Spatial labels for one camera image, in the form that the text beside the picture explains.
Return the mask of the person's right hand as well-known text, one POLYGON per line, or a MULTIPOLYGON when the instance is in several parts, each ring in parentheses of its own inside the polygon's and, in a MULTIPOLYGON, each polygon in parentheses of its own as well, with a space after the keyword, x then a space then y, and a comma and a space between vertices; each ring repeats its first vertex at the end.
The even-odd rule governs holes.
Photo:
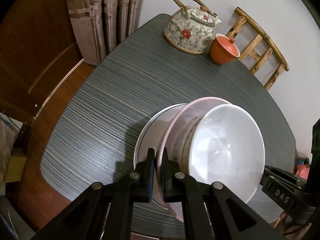
POLYGON ((283 235, 289 233, 285 236, 287 239, 302 239, 311 225, 311 223, 305 225, 296 224, 292 218, 283 211, 273 227, 283 235))

